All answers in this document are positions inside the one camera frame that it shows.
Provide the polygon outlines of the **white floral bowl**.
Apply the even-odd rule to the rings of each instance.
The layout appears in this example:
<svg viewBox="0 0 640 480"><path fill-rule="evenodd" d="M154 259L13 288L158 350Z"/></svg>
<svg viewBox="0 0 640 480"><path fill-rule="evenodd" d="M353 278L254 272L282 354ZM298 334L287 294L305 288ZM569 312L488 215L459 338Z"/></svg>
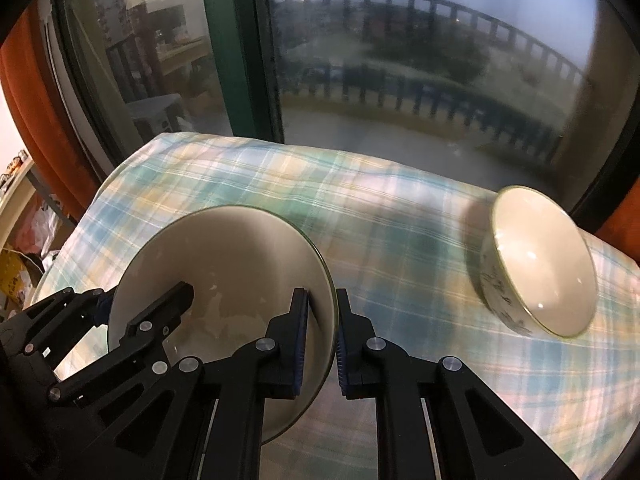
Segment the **white floral bowl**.
<svg viewBox="0 0 640 480"><path fill-rule="evenodd" d="M575 338L596 314L597 273L582 232L525 186L503 188L489 209L480 286L488 309L525 337Z"/></svg>

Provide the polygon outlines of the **plastic bags on floor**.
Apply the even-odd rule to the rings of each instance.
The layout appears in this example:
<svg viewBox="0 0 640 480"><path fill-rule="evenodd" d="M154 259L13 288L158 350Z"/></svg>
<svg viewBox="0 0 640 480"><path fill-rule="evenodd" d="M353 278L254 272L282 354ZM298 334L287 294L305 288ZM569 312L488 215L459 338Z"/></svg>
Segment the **plastic bags on floor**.
<svg viewBox="0 0 640 480"><path fill-rule="evenodd" d="M1 293L15 307L28 304L60 226L55 212L37 200L27 206L1 247Z"/></svg>

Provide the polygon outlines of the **wooden shelf with items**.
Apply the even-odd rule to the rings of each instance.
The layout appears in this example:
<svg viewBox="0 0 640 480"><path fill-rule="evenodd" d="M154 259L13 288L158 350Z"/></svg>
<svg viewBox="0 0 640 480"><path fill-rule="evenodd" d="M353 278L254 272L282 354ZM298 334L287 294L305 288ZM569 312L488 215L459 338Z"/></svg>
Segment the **wooden shelf with items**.
<svg viewBox="0 0 640 480"><path fill-rule="evenodd" d="M8 190L1 196L1 247L6 246L11 232L32 196L38 195L55 213L62 226L71 230L77 221L66 214L62 202L47 185L32 158L25 151L23 163L8 180Z"/></svg>

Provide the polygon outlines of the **plaid pastel tablecloth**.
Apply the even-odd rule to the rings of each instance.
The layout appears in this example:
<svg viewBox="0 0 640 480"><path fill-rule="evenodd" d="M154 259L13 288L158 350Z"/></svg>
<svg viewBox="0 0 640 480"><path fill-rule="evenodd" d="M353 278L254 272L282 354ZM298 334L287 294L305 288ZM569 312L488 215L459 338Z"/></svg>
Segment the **plaid pastel tablecloth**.
<svg viewBox="0 0 640 480"><path fill-rule="evenodd" d="M602 479L639 422L638 264L588 236L599 287L588 332L569 341L513 333L480 289L494 198L364 155L165 133L107 177L37 296L112 287L154 233L189 212L264 208L311 238L380 335L413 356L462 359L578 477Z"/></svg>

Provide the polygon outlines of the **orange curtain right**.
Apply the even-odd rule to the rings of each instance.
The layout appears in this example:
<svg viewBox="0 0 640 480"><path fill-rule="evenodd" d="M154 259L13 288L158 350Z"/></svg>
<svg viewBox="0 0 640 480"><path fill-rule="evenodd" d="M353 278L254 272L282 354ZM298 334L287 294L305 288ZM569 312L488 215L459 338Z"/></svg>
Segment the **orange curtain right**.
<svg viewBox="0 0 640 480"><path fill-rule="evenodd" d="M638 204L621 204L612 216L597 230L597 237L617 248L634 260L639 259L639 221Z"/></svg>

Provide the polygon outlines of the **orange curtain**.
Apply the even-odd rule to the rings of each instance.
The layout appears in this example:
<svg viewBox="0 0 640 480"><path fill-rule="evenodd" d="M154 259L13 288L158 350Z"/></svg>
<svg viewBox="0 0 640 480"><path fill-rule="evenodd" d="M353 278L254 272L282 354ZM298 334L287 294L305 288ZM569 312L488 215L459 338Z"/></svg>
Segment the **orange curtain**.
<svg viewBox="0 0 640 480"><path fill-rule="evenodd" d="M79 220L100 186L80 146L43 47L38 4L22 13L1 47L1 84L18 133L44 182Z"/></svg>
<svg viewBox="0 0 640 480"><path fill-rule="evenodd" d="M638 204L621 204L612 216L597 230L597 237L617 248L634 260L639 259L639 221Z"/></svg>

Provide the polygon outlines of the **orange curtain left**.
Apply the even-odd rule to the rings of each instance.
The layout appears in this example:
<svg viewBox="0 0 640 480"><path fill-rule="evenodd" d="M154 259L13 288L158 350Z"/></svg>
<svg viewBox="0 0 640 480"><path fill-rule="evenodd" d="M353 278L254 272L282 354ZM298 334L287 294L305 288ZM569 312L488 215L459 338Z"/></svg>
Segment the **orange curtain left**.
<svg viewBox="0 0 640 480"><path fill-rule="evenodd" d="M1 84L18 133L44 182L79 220L100 186L80 146L43 47L38 4L22 13L1 47Z"/></svg>

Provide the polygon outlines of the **green window frame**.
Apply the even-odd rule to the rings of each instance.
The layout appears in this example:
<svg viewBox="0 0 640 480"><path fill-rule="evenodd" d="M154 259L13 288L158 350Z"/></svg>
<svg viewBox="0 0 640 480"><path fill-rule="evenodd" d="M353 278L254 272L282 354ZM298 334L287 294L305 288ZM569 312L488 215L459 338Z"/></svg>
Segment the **green window frame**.
<svg viewBox="0 0 640 480"><path fill-rule="evenodd" d="M639 0L41 0L105 177L164 132L549 195L585 230L639 183Z"/></svg>

